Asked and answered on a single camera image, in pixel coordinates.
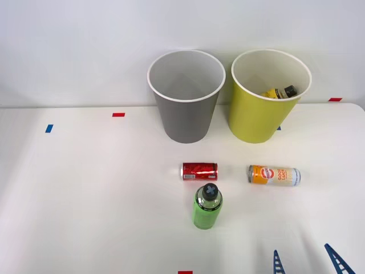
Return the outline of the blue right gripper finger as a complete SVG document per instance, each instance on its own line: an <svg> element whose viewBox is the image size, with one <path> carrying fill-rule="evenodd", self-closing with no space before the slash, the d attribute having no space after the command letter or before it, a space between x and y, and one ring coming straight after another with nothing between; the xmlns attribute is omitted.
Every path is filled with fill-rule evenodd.
<svg viewBox="0 0 365 274"><path fill-rule="evenodd" d="M325 244L325 249L331 259L331 262L337 274L355 274L352 268L342 259L342 257L328 244Z"/></svg>
<svg viewBox="0 0 365 274"><path fill-rule="evenodd" d="M273 273L274 274L285 274L284 267L281 263L281 259L277 250L274 250L273 253Z"/></svg>

